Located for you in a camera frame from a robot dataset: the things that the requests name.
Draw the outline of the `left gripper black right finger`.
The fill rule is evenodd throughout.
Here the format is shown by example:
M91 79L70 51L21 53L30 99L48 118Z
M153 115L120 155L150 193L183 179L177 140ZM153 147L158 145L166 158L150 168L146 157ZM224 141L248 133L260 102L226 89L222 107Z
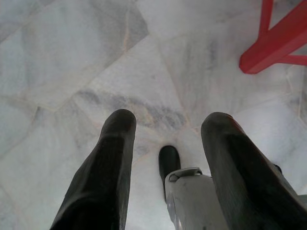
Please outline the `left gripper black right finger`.
M207 116L201 138L229 229L306 229L306 205L232 116Z

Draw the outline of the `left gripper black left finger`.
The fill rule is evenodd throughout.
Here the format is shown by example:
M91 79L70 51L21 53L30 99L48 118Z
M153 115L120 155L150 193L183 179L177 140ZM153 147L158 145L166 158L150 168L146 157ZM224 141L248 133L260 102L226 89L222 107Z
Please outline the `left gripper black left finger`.
M107 118L71 181L52 230L125 229L135 132L136 118L129 110Z

